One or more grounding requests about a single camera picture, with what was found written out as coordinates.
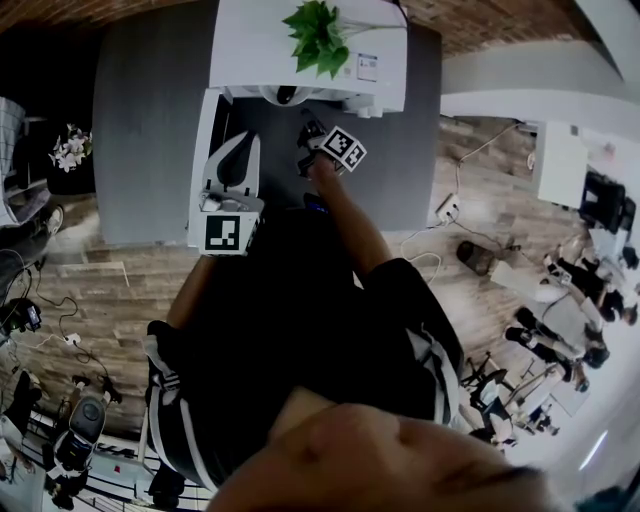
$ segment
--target desk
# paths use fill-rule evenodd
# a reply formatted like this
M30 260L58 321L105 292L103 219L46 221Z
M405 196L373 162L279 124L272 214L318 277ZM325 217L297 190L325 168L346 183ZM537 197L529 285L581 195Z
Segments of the desk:
M579 209L587 177L589 151L577 127L541 123L533 170L538 199Z
M216 2L194 2L115 23L106 35L96 75L93 133L98 207L107 243L187 239L215 16ZM311 107L329 129L340 124L367 147L365 161L345 182L381 229L426 225L440 82L440 36L413 26L403 113L363 120L331 105L300 107ZM232 130L252 128L261 134L261 195L278 204L299 204L310 190L295 172L299 113L264 100L236 100L229 123Z

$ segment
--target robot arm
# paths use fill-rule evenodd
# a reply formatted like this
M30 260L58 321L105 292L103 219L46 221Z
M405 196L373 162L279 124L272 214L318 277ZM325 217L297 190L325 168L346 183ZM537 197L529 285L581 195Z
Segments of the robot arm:
M258 199L260 137L245 132L227 141L209 158L202 178L196 218L203 255L247 253L260 225L264 202Z

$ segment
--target white wall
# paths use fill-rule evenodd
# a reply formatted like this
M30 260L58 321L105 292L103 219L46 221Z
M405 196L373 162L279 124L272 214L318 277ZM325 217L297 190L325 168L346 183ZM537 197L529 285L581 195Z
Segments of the white wall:
M492 48L443 63L443 114L560 121L640 142L640 89L581 41Z
M576 0L625 82L640 84L640 16L629 0Z

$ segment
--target person's hand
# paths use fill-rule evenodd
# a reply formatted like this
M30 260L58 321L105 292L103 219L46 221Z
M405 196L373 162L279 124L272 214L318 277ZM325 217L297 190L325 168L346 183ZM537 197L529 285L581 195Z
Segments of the person's hand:
M336 174L336 164L324 153L316 155L309 169L309 178L320 195L340 188L340 180Z

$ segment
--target black chair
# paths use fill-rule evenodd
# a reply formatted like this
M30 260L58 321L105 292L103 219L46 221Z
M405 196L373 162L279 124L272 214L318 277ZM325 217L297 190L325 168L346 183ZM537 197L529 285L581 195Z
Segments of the black chair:
M469 365L471 366L472 373L469 377L463 379L461 384L465 387L465 389L471 391L471 407L476 409L480 415L482 416L482 423L485 426L485 430L495 434L495 430L493 428L493 424L491 423L491 415L498 416L506 421L511 421L511 415L505 408L504 404L500 400L499 397L496 397L491 403L485 403L482 401L482 393L492 383L497 384L498 386L504 386L512 393L515 389L510 386L508 383L504 381L507 376L508 370L501 369L496 370L494 372L485 375L485 369L487 363L491 359L491 353L487 352L485 360L480 364L480 366L476 369L471 360L468 360Z
M628 201L623 185L589 171L582 194L580 217L590 227L600 225L615 235L623 222L625 226L633 225L635 203L630 199Z

